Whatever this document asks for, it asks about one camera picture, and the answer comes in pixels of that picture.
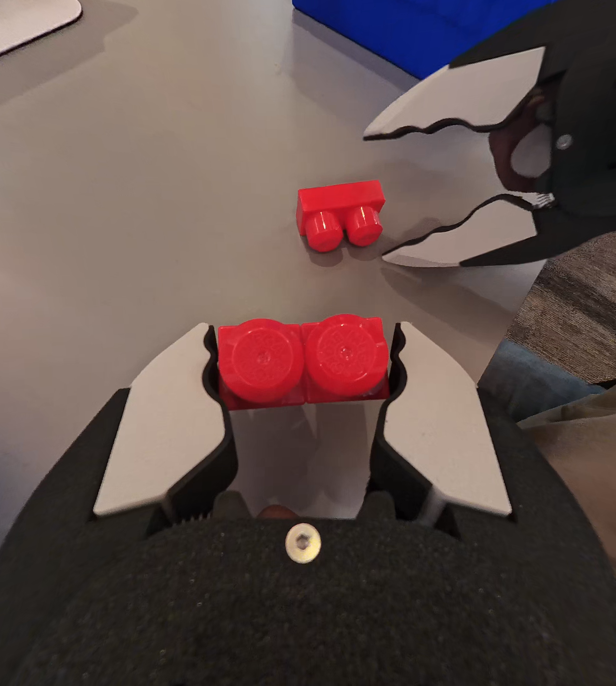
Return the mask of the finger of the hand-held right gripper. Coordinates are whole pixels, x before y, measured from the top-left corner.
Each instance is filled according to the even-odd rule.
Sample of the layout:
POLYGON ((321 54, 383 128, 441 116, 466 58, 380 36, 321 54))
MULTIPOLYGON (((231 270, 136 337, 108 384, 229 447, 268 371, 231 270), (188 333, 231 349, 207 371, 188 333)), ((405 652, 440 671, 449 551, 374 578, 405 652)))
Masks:
POLYGON ((446 65, 382 111, 365 129, 364 140, 432 134, 453 125, 488 132, 506 122, 535 88, 544 47, 478 63, 446 65))
POLYGON ((438 227, 384 252, 386 263, 408 268, 456 268, 485 253, 536 236, 531 198, 501 194, 482 202, 460 222, 438 227))

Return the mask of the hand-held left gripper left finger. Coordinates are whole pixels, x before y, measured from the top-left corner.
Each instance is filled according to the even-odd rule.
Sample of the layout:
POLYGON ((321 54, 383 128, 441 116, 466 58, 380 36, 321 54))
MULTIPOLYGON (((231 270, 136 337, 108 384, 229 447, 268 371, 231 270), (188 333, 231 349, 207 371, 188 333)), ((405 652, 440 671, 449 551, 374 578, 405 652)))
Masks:
POLYGON ((93 512, 156 505, 171 519, 206 516, 235 476, 215 330, 198 324, 133 380, 93 512))

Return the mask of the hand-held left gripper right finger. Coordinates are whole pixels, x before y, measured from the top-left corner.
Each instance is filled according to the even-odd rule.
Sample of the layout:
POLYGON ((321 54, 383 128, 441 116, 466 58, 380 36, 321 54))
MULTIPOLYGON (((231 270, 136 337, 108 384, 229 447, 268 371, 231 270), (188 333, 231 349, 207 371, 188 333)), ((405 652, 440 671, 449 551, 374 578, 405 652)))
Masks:
POLYGON ((410 322, 395 326, 370 475, 403 519, 438 519, 449 505, 512 513, 475 382, 410 322))

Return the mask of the blue storage bin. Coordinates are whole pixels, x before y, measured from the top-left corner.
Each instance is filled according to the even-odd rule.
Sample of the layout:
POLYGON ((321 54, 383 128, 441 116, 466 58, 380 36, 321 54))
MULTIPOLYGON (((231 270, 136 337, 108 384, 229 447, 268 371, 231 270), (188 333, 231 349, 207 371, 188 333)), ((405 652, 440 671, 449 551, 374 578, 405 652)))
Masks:
POLYGON ((423 79, 552 1, 293 1, 295 10, 423 79))

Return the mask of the red mega block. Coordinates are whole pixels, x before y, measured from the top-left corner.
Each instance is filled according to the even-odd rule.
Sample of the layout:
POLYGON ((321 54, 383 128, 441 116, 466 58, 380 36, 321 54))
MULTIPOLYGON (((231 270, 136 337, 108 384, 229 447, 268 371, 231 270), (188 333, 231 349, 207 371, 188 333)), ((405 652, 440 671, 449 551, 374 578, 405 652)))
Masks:
POLYGON ((257 318, 217 329, 219 395, 231 411, 302 406, 301 327, 257 318))
POLYGON ((386 398, 389 347, 379 317, 338 314, 300 325, 308 404, 386 398))
POLYGON ((382 234, 384 204, 378 180, 300 189, 295 214, 298 233, 319 253, 334 251, 345 239, 367 247, 382 234))

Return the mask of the person's right hand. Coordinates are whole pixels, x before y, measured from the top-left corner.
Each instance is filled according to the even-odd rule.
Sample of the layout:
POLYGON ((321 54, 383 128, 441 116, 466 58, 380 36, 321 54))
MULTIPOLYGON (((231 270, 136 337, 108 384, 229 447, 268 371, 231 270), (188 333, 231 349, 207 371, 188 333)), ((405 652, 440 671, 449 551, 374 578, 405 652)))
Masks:
POLYGON ((552 129, 537 117, 539 107, 548 102, 542 90, 535 91, 505 126, 490 133, 494 168, 507 191, 535 192, 537 178, 551 166, 552 129))

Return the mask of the person's jeans leg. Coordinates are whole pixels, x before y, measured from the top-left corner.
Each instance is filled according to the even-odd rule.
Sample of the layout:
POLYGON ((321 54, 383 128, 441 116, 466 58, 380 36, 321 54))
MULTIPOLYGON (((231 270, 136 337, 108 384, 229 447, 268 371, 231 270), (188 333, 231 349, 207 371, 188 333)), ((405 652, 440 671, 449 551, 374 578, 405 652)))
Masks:
POLYGON ((516 423, 606 391, 509 339, 497 347, 477 386, 516 423))

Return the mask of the white board stand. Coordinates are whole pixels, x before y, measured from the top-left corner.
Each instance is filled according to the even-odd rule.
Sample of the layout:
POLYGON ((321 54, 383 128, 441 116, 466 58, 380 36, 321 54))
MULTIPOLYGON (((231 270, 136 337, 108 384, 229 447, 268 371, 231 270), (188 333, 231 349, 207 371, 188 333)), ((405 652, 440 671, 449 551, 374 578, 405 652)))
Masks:
POLYGON ((0 1, 0 56, 75 22, 79 1, 0 1))

